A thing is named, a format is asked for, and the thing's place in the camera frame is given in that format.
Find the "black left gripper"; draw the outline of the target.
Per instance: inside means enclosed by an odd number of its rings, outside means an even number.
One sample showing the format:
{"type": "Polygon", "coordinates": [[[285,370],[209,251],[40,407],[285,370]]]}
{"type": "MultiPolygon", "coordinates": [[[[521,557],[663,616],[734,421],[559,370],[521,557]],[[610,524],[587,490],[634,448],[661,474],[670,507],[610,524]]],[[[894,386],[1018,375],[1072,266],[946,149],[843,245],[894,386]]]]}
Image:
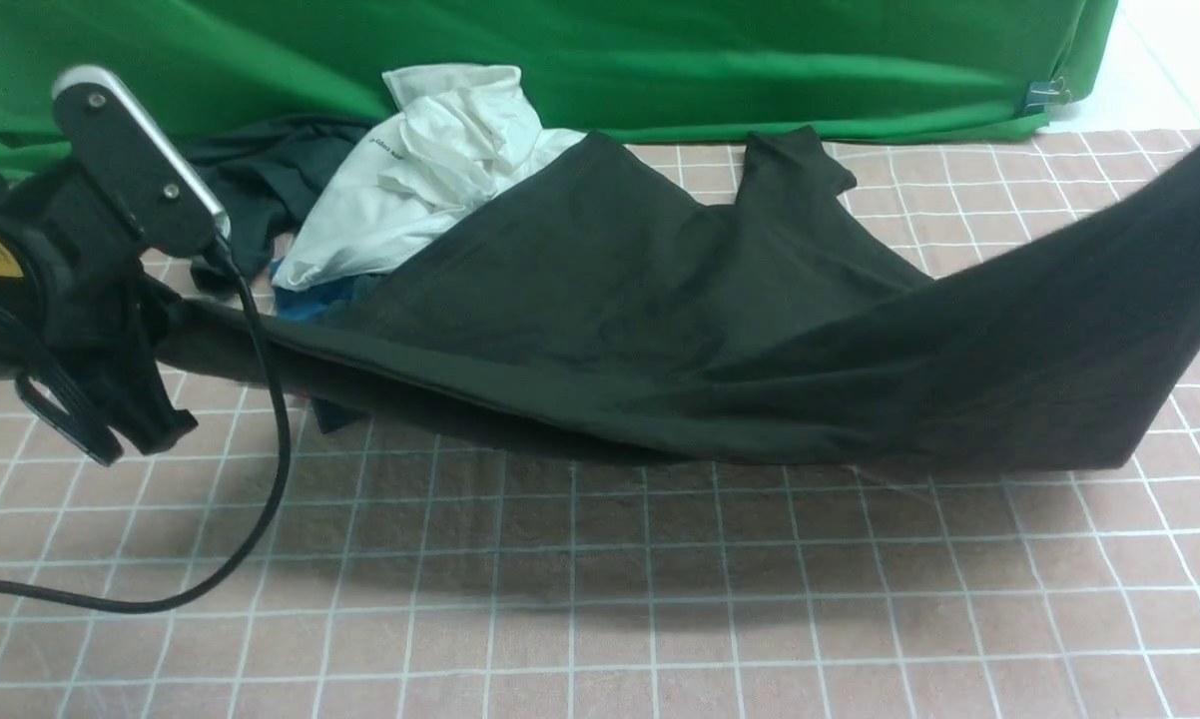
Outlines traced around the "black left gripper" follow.
{"type": "Polygon", "coordinates": [[[146,328],[140,245],[74,164],[56,164],[2,200],[34,296],[12,319],[22,403],[95,463],[115,465],[122,441],[160,453],[197,427],[161,387],[146,328]]]}

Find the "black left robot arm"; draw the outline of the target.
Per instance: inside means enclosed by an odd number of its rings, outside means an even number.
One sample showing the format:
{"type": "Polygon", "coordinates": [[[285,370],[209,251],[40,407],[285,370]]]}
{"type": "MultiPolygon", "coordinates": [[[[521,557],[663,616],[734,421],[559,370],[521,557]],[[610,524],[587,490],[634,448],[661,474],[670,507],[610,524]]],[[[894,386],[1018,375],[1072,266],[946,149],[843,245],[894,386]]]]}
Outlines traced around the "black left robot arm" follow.
{"type": "Polygon", "coordinates": [[[140,263],[148,246],[74,161],[22,184],[0,174],[0,381],[104,467],[198,427],[160,373],[166,314],[140,263]]]}

